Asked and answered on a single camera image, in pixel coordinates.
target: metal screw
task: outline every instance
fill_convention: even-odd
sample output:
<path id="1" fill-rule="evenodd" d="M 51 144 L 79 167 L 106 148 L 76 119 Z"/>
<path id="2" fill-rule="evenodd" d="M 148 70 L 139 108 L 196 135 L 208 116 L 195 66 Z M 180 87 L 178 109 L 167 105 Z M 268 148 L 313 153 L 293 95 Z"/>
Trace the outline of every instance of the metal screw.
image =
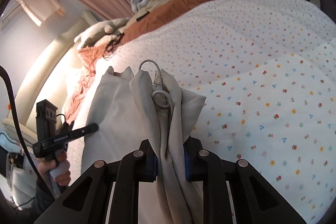
<path id="1" fill-rule="evenodd" d="M 249 163 L 246 160 L 240 160 L 238 161 L 239 166 L 246 167 L 249 165 Z"/>
<path id="2" fill-rule="evenodd" d="M 209 151 L 208 150 L 200 150 L 199 152 L 199 155 L 202 156 L 202 157 L 206 157 L 207 155 L 209 155 Z"/>
<path id="3" fill-rule="evenodd" d="M 105 165 L 104 161 L 102 160 L 97 160 L 95 163 L 94 163 L 94 166 L 96 168 L 100 168 L 100 167 L 103 167 Z"/>
<path id="4" fill-rule="evenodd" d="M 143 152 L 141 150 L 136 150 L 133 152 L 134 157 L 141 157 L 143 155 Z"/>

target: small flower pattern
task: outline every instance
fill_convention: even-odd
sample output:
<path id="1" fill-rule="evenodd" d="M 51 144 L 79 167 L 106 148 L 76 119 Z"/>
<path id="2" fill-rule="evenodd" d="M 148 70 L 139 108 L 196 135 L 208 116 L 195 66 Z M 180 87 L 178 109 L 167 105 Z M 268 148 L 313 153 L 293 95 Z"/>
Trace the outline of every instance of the small flower pattern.
<path id="1" fill-rule="evenodd" d="M 248 160 L 315 224 L 336 189 L 335 40 L 335 23 L 305 0 L 215 0 L 106 62 L 136 72 L 155 60 L 181 88 L 206 96 L 192 136 L 224 160 Z M 151 64 L 142 69 L 154 79 Z"/>

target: sleeve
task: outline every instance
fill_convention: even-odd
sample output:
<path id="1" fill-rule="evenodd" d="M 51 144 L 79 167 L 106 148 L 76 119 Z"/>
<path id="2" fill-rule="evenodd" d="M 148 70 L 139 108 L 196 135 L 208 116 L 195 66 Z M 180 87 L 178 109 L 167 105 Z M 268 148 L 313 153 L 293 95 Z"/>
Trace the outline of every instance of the sleeve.
<path id="1" fill-rule="evenodd" d="M 31 207 L 22 211 L 14 210 L 14 212 L 20 218 L 21 224 L 34 224 L 53 202 L 54 199 L 45 191 L 43 182 L 37 180 L 35 198 L 31 203 Z"/>

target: stuffed animal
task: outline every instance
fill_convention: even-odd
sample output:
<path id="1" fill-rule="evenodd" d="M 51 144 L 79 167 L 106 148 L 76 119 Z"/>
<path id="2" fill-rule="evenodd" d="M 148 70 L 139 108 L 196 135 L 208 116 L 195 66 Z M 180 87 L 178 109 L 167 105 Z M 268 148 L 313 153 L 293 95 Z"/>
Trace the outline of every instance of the stuffed animal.
<path id="1" fill-rule="evenodd" d="M 125 26 L 127 22 L 128 18 L 118 18 L 92 25 L 75 38 L 75 43 L 79 43 L 77 49 L 93 47 L 104 36 L 111 35 L 115 31 L 119 33 L 118 28 Z"/>

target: white wall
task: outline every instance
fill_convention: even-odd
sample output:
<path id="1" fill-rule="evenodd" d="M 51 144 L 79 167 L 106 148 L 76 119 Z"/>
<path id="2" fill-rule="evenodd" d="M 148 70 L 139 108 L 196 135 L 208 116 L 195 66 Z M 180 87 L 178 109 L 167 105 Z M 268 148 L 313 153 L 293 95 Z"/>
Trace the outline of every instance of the white wall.
<path id="1" fill-rule="evenodd" d="M 27 72 L 43 50 L 60 34 L 68 31 L 88 9 L 78 0 L 60 0 L 65 15 L 52 15 L 38 27 L 21 7 L 0 30 L 0 65 L 7 70 L 11 78 L 14 94 L 18 92 Z M 0 78 L 0 131 L 1 121 L 7 117 L 9 103 L 7 91 Z M 0 188 L 9 196 L 6 179 L 0 175 Z"/>

